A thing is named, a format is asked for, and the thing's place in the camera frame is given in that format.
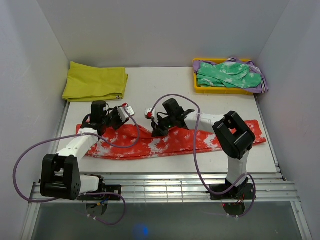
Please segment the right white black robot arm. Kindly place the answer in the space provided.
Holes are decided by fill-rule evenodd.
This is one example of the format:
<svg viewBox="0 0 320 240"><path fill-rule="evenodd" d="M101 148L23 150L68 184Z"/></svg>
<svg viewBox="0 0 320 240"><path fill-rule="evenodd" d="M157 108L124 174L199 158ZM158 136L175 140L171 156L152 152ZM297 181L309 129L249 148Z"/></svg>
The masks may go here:
<svg viewBox="0 0 320 240"><path fill-rule="evenodd" d="M170 98L162 106L161 113L154 107L145 110L145 118L151 120L152 136L167 136L169 130L180 129L204 131L215 135L222 150L227 155L227 175L223 184L206 186L212 200L239 199L249 194L254 198L254 186L248 182L247 161L256 139L252 130L235 111L225 115L201 113L200 108L183 109Z"/></svg>

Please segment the red tie-dye trousers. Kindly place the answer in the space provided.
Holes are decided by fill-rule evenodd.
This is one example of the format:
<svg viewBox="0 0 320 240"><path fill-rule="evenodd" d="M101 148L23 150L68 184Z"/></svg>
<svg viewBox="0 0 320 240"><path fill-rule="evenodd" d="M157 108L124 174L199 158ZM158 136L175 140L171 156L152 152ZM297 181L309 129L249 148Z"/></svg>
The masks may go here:
<svg viewBox="0 0 320 240"><path fill-rule="evenodd" d="M257 120L246 120L245 123L255 135L254 145L267 141ZM194 130L174 127L164 137L152 137L152 133L140 125L139 130L139 141L130 148L114 147L99 140L85 156L107 160L140 160L193 153ZM214 133L198 130L196 136L196 153L222 151ZM137 137L137 128L132 124L126 124L118 130L107 128L103 135L108 142L117 146L129 146L136 141Z"/></svg>

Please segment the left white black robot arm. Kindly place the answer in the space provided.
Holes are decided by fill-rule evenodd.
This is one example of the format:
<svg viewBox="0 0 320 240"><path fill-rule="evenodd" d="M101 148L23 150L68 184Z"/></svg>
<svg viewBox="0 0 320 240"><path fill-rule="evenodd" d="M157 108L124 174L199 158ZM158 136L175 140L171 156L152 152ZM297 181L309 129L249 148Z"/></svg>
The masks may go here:
<svg viewBox="0 0 320 240"><path fill-rule="evenodd" d="M55 154L47 154L42 161L40 193L43 197L76 200L90 194L95 200L106 195L106 185L99 175L80 174L79 161L98 143L108 128L118 130L135 112L123 104L110 108L103 101L93 101L77 135Z"/></svg>

